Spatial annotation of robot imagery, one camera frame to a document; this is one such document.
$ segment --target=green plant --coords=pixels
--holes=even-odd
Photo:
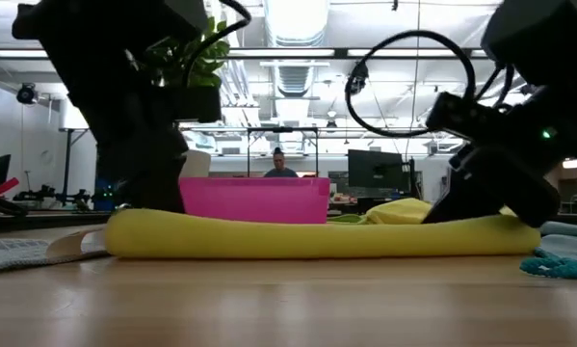
[[[207,29],[197,40],[187,44],[174,38],[168,38],[149,49],[144,58],[136,62],[139,70],[147,73],[154,85],[180,87],[183,84],[184,67],[192,53],[200,44],[213,34],[226,28],[226,22],[216,24],[214,17],[209,17]],[[215,73],[223,66],[223,60],[230,51],[228,42],[219,40],[205,49],[198,56],[190,73],[189,87],[219,88],[222,80]]]

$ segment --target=red object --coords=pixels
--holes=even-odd
[[[9,190],[11,190],[13,187],[17,186],[18,183],[20,183],[18,181],[18,178],[11,178],[9,180],[7,180],[4,184],[0,185],[0,196],[6,194]]]

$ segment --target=metal pole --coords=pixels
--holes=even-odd
[[[66,200],[67,200],[67,184],[69,181],[69,157],[72,151],[72,134],[74,133],[74,129],[68,129],[67,130],[67,143],[66,143],[66,169],[64,172],[64,190],[62,192],[63,196],[62,199],[63,201],[61,201],[61,203],[63,204],[63,206],[66,205]]]
[[[248,129],[248,177],[249,177],[249,134],[251,134],[251,131],[249,131]]]
[[[31,180],[29,179],[29,170],[25,170],[25,175],[27,176],[27,190],[31,192]]]
[[[320,134],[318,133],[318,129],[316,129],[314,133],[316,134],[316,177],[319,177],[320,173],[318,172],[318,138]]]
[[[409,167],[410,167],[410,195],[413,198],[417,198],[419,199],[419,190],[416,186],[416,171],[415,171],[415,165],[414,165],[414,158],[410,158],[410,160],[408,161],[409,163]]]

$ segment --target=desk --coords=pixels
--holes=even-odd
[[[115,258],[0,274],[0,346],[577,347],[577,281],[521,257]]]
[[[26,217],[11,217],[0,214],[0,232],[13,230],[42,229],[47,227],[74,227],[103,224],[110,212],[33,211]]]

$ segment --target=pink bin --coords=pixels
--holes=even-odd
[[[181,178],[188,214],[231,221],[323,224],[328,178]]]

